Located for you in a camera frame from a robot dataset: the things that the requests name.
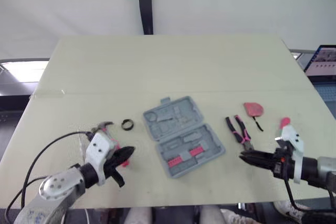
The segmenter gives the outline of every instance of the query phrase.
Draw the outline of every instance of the tabletop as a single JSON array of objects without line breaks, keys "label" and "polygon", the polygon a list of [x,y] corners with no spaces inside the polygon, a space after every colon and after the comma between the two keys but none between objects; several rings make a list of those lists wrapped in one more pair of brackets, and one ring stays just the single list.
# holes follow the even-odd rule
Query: tabletop
[{"label": "tabletop", "polygon": [[[148,134],[143,112],[189,95],[226,148],[226,153],[177,179],[169,178]],[[248,117],[244,102],[258,102],[264,132]],[[280,38],[271,35],[80,36],[62,39],[15,130],[0,163],[0,207],[21,189],[37,153],[68,132],[112,120],[121,146],[135,146],[128,167],[93,186],[74,207],[109,208],[231,204],[287,199],[282,180],[238,158],[239,145],[224,118],[239,114],[256,150],[273,152],[280,120],[288,116],[305,143],[305,156],[333,156],[335,120]],[[131,131],[120,124],[130,118]],[[51,146],[31,178],[82,164],[79,137]],[[39,183],[27,190],[26,202]],[[292,183],[295,199],[326,197],[322,189]]]}]

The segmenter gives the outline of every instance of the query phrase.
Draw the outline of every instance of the pliers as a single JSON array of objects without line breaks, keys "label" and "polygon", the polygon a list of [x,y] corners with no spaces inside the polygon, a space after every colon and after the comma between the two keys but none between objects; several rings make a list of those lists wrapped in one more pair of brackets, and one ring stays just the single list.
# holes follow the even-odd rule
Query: pliers
[{"label": "pliers", "polygon": [[239,115],[235,115],[235,119],[237,121],[237,123],[240,126],[241,129],[241,135],[236,131],[236,129],[232,126],[230,118],[226,117],[226,124],[229,127],[229,129],[231,130],[231,132],[234,134],[236,140],[238,143],[243,144],[244,146],[244,150],[246,151],[251,151],[254,150],[253,145],[251,144],[251,137],[250,135],[247,133],[246,127],[243,123],[243,121],[240,119]]}]

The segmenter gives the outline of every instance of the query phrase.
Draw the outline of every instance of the black ring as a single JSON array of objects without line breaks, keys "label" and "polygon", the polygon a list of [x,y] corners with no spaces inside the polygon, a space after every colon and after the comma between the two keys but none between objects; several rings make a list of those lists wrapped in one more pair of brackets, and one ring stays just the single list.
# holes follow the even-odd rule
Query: black ring
[{"label": "black ring", "polygon": [[[126,123],[131,123],[131,126],[129,126],[129,127],[125,127],[124,125],[125,125]],[[122,123],[121,123],[121,127],[122,127],[125,131],[130,131],[130,130],[133,129],[133,127],[134,127],[134,122],[133,122],[133,120],[131,120],[131,119],[125,119],[124,121],[122,121]]]}]

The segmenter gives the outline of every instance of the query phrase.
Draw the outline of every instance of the plastic tool case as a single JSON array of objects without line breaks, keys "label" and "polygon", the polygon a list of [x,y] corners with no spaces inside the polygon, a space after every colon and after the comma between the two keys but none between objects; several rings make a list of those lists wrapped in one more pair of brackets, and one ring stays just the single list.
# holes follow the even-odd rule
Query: plastic tool case
[{"label": "plastic tool case", "polygon": [[208,124],[202,123],[191,97],[161,100],[161,106],[143,113],[148,130],[169,176],[178,178],[225,153]]}]

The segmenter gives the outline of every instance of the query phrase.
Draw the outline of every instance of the sneaker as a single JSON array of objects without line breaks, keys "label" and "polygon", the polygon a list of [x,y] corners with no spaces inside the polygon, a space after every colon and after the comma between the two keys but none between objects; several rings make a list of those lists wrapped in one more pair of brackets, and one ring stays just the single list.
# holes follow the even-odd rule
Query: sneaker
[{"label": "sneaker", "polygon": [[254,219],[238,215],[235,212],[232,212],[227,209],[221,209],[221,212],[225,219],[225,223],[227,224],[260,224],[258,221],[255,221]]},{"label": "sneaker", "polygon": [[[304,212],[296,210],[292,206],[292,204],[290,203],[289,200],[274,201],[273,205],[274,205],[275,209],[279,213],[281,213],[283,216],[289,217],[292,220],[296,221],[297,223],[301,224],[301,219],[302,219],[302,216],[303,216]],[[309,207],[306,207],[306,206],[298,204],[298,203],[296,203],[296,205],[299,208],[302,208],[302,209],[309,209]]]}]

